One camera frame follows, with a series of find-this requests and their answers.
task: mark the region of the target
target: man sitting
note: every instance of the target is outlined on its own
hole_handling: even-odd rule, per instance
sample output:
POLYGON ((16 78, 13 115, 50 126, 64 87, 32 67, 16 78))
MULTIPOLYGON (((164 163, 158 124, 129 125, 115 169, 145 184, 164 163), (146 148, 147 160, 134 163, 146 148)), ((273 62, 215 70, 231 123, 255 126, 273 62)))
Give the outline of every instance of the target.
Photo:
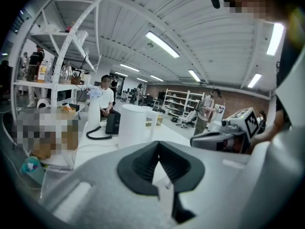
POLYGON ((100 99, 100 110, 101 117, 108 117, 109 114, 119 114, 119 112, 113 110, 113 91, 109 88, 111 83, 111 78, 109 75, 104 75, 101 78, 101 85, 99 86, 102 91, 102 96, 100 99))

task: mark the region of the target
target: storage rack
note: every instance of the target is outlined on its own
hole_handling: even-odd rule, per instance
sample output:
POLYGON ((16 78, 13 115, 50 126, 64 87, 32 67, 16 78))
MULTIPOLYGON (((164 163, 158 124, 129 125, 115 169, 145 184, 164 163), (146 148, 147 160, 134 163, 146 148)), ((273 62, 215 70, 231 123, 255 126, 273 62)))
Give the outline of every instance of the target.
MULTIPOLYGON (((46 15, 45 15, 45 9, 54 1, 79 1, 79 0, 47 0, 46 3, 40 8, 40 10, 36 13, 36 15, 26 20, 22 26, 20 27, 20 30, 18 32, 18 37, 16 42, 13 45, 13 48, 11 50, 10 54, 10 65, 13 67, 12 71, 12 79, 11 79, 11 93, 15 92, 15 86, 32 86, 32 87, 39 87, 39 88, 47 88, 51 89, 51 108, 57 107, 57 93, 59 91, 65 91, 65 90, 72 90, 71 92, 71 99, 65 100, 65 102, 75 102, 76 101, 76 91, 79 90, 79 86, 73 85, 73 84, 59 84, 59 76, 61 71, 61 66, 64 60, 78 60, 83 61, 85 59, 87 65, 84 65, 84 70, 91 71, 96 73, 100 60, 101 55, 99 56, 98 63, 95 66, 92 65, 88 57, 85 57, 86 54, 82 47, 79 45, 79 43, 76 40, 76 32, 78 28, 80 27, 81 23, 85 20, 85 18, 88 16, 88 14, 96 8, 96 18, 95 18, 95 36, 98 37, 97 33, 97 23, 98 23, 98 6, 102 0, 88 0, 89 6, 87 9, 81 14, 81 16, 77 19, 75 24, 72 26, 69 33, 63 33, 63 32, 56 32, 53 33, 50 30, 49 23, 47 21, 46 15), (33 26, 35 25, 37 19, 39 16, 43 16, 45 25, 46 25, 46 31, 47 33, 41 33, 41 34, 31 34, 31 30, 33 26), (37 82, 27 82, 27 81, 17 81, 17 72, 19 69, 19 58, 21 55, 21 50, 23 49, 23 46, 27 39, 30 39, 34 43, 41 46, 46 51, 50 52, 51 54, 57 56, 57 61, 55 64, 55 69, 53 73, 52 83, 37 83, 37 82)), ((98 38, 96 38, 96 46, 98 53, 100 53, 99 49, 99 43, 98 38)), ((12 115, 14 118, 14 121, 17 119, 17 110, 16 110, 16 97, 14 94, 11 95, 11 108, 12 108, 12 115)))
POLYGON ((179 114, 176 114, 175 112, 181 111, 177 108, 171 108, 169 104, 174 104, 176 106, 183 106, 183 115, 188 114, 190 111, 194 110, 196 105, 192 103, 198 103, 200 99, 204 98, 204 93, 197 94, 197 93, 191 93, 191 91, 187 92, 179 92, 179 91, 173 91, 166 89, 166 94, 163 102, 163 109, 169 109, 169 113, 173 116, 179 117, 179 114))

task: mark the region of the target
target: ceiling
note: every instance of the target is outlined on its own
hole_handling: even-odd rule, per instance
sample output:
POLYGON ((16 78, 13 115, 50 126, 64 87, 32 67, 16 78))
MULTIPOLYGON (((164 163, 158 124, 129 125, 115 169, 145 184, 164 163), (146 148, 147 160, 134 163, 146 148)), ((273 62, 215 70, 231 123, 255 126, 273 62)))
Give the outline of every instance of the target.
MULTIPOLYGON (((56 1, 65 26, 76 21, 90 5, 81 1, 56 1)), ((275 56, 266 55, 273 25, 236 18, 226 8, 215 9, 210 0, 103 0, 98 8, 97 52, 95 12, 80 29, 89 33, 84 46, 90 57, 113 63, 113 70, 157 83, 150 75, 167 83, 190 78, 193 69, 202 81, 247 90, 255 73, 262 74, 254 89, 269 92, 276 87, 275 56), (179 54, 173 58, 145 37, 152 31, 179 54), (133 72, 120 63, 139 69, 133 72)))

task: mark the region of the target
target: white mug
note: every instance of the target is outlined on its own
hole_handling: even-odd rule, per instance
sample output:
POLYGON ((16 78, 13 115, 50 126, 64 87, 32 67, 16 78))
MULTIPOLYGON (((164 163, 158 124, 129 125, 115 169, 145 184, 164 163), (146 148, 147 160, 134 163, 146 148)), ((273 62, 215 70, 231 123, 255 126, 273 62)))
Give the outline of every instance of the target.
POLYGON ((144 141, 151 141, 157 125, 158 113, 150 109, 132 104, 124 104, 121 107, 121 119, 119 128, 119 148, 124 148, 144 141), (152 119, 150 135, 144 137, 146 118, 152 119))

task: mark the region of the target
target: fluorescent light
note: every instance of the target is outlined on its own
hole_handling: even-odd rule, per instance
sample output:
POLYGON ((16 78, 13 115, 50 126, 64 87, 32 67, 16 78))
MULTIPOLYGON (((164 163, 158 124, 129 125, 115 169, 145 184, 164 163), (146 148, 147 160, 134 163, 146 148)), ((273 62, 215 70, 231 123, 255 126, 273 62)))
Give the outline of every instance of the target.
POLYGON ((165 51, 167 51, 172 57, 178 58, 180 55, 170 47, 165 41, 157 37, 155 34, 153 34, 151 31, 149 31, 146 34, 146 37, 150 40, 152 40, 154 43, 158 44, 160 47, 162 47, 165 51))
POLYGON ((137 80, 139 80, 139 81, 143 81, 143 82, 147 82, 146 80, 142 80, 142 79, 140 79, 140 78, 137 78, 137 80))
POLYGON ((261 74, 255 74, 255 76, 253 77, 252 81, 250 82, 250 84, 248 85, 249 88, 254 87, 254 85, 258 82, 258 80, 262 77, 261 74))
POLYGON ((280 41, 281 41, 281 38, 283 35, 283 31, 284 31, 283 25, 281 25, 279 23, 274 24, 272 37, 271 37, 269 48, 267 51, 268 55, 272 55, 272 56, 275 55, 278 45, 280 44, 280 41))
POLYGON ((127 65, 125 65, 125 64, 122 64, 122 63, 120 64, 120 66, 125 67, 125 68, 128 68, 128 69, 131 69, 131 70, 136 71, 136 72, 139 72, 139 70, 134 69, 134 68, 132 68, 132 67, 129 67, 129 66, 127 66, 127 65))
POLYGON ((196 80, 197 82, 200 82, 199 77, 196 75, 196 73, 195 73, 193 70, 189 70, 189 73, 192 75, 192 77, 195 78, 195 80, 196 80))
POLYGON ((163 82, 163 81, 164 81, 164 80, 161 80, 160 78, 155 77, 155 76, 153 76, 153 75, 151 75, 151 77, 154 78, 154 79, 157 79, 157 80, 160 81, 160 82, 163 82))
POLYGON ((116 72, 116 74, 119 74, 119 75, 122 75, 122 76, 128 76, 126 74, 122 74, 122 73, 118 73, 118 72, 116 72))

